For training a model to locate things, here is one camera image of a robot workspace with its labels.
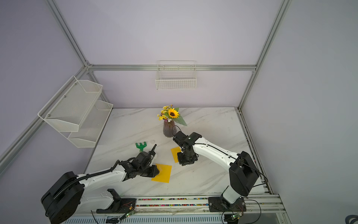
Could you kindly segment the yellow envelope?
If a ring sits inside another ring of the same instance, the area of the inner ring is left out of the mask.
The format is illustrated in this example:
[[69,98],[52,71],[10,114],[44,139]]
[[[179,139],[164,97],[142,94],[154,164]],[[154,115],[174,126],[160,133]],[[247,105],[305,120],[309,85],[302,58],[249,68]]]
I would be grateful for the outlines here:
[[171,177],[172,166],[164,164],[156,164],[159,174],[156,175],[151,181],[160,183],[169,183]]
[[175,163],[178,163],[178,153],[181,153],[181,148],[180,147],[175,147],[171,149],[171,153],[172,153],[172,157]]

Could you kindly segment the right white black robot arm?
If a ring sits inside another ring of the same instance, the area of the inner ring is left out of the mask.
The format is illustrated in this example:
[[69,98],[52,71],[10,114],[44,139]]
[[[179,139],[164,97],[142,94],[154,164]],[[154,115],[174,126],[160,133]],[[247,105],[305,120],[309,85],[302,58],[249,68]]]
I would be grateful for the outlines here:
[[245,151],[235,153],[225,150],[195,132],[186,135],[179,131],[174,135],[173,141],[181,148],[181,152],[177,154],[180,165],[191,165],[201,155],[229,173],[229,185],[220,197],[222,205],[226,207],[232,207],[248,196],[261,176],[250,154]]

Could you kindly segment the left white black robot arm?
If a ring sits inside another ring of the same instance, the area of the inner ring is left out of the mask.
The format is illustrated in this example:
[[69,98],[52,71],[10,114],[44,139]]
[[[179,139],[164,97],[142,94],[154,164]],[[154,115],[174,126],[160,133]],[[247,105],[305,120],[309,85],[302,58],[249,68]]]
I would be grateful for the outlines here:
[[63,174],[42,196],[45,215],[52,224],[61,224],[76,212],[95,211],[97,214],[122,213],[127,217],[134,211],[135,198],[123,198],[115,185],[136,176],[154,178],[159,169],[153,164],[154,150],[140,152],[126,161],[117,160],[102,171],[76,175]]

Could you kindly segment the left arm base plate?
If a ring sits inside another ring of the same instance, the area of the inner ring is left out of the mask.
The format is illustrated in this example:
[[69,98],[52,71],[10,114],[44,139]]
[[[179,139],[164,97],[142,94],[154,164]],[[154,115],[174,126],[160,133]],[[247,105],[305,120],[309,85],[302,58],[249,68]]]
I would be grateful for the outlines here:
[[122,198],[116,199],[107,209],[97,209],[97,214],[128,214],[136,207],[136,198]]

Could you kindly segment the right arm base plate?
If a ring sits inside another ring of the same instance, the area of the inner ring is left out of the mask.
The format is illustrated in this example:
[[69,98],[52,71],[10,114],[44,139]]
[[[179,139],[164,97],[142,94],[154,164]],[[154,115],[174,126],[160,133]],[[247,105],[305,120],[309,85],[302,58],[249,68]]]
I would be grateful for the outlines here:
[[246,204],[243,197],[238,198],[234,203],[230,203],[223,197],[209,197],[208,206],[210,212],[245,212]]

